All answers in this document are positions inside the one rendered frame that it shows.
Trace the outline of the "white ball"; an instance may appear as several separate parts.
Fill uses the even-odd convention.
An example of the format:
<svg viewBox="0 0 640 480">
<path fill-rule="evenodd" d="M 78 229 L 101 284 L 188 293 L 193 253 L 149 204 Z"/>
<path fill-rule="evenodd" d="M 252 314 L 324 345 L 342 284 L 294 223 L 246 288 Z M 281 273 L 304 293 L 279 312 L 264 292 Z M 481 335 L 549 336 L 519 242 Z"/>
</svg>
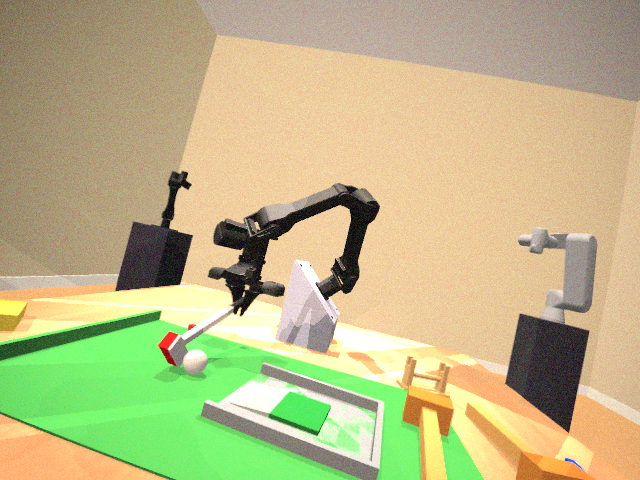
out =
<svg viewBox="0 0 640 480">
<path fill-rule="evenodd" d="M 183 367 L 190 374 L 198 374 L 205 370 L 207 363 L 208 359 L 203 351 L 192 350 L 185 356 Z"/>
</svg>

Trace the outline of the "green flat mat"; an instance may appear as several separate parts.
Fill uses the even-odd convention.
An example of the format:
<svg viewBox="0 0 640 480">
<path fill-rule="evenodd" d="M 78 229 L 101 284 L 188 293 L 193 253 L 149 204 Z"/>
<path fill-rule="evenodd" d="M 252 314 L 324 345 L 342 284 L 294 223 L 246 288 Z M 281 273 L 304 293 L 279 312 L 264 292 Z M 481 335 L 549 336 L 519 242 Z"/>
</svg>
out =
<svg viewBox="0 0 640 480">
<path fill-rule="evenodd" d="M 208 359 L 190 374 L 158 347 L 187 329 L 157 320 L 2 360 L 0 414 L 167 480 L 361 480 L 201 416 L 264 381 L 265 362 L 384 401 L 377 480 L 421 480 L 407 389 L 208 333 L 185 345 Z"/>
</svg>

